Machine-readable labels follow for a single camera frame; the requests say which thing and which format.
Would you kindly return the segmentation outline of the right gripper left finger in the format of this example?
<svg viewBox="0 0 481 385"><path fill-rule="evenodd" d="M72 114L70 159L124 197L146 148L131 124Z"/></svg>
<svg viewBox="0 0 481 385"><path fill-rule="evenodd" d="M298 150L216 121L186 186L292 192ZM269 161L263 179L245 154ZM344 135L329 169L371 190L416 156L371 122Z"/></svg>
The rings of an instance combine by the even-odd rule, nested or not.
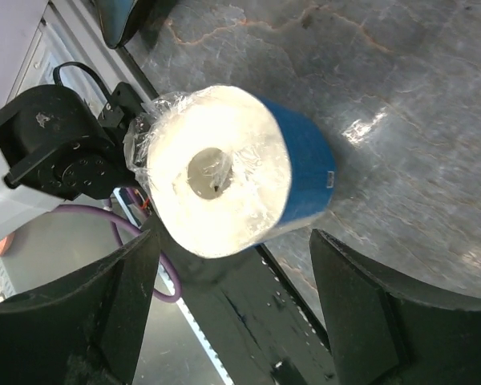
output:
<svg viewBox="0 0 481 385"><path fill-rule="evenodd" d="M132 383L160 259L153 232L0 303L0 384Z"/></svg>

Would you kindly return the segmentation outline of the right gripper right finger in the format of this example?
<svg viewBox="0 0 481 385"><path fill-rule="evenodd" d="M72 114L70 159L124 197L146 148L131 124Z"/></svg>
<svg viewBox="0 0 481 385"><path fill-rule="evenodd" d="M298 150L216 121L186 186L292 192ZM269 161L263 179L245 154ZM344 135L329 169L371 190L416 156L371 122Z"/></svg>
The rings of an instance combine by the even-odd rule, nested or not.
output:
<svg viewBox="0 0 481 385"><path fill-rule="evenodd" d="M315 229L309 247L342 384L481 384L481 298L438 288Z"/></svg>

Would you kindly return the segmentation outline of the blue roll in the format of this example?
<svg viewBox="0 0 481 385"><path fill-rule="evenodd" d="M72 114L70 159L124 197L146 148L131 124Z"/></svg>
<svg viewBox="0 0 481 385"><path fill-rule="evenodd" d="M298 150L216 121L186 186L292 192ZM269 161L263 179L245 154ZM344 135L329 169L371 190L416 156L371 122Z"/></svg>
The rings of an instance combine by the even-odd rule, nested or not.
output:
<svg viewBox="0 0 481 385"><path fill-rule="evenodd" d="M124 155L172 238L208 259L309 225L333 196L336 164L317 125L229 85L146 103Z"/></svg>

